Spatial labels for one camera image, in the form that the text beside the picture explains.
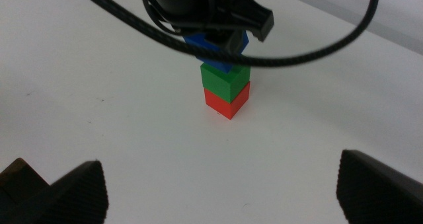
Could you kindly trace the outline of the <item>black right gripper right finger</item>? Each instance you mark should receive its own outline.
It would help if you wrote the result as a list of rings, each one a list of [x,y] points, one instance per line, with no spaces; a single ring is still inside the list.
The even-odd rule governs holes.
[[[422,224],[422,183],[358,150],[343,150],[336,197],[349,223]]]

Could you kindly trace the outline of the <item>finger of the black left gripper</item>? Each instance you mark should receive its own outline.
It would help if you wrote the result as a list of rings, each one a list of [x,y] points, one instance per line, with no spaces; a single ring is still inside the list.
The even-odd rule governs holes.
[[[247,46],[247,33],[244,30],[226,30],[206,34],[205,41],[219,50],[241,54]]]

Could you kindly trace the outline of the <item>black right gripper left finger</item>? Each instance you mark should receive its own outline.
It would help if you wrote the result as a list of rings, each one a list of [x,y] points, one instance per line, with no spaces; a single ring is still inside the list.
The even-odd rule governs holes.
[[[104,223],[108,193],[100,161],[48,184],[25,160],[1,172],[1,224]]]

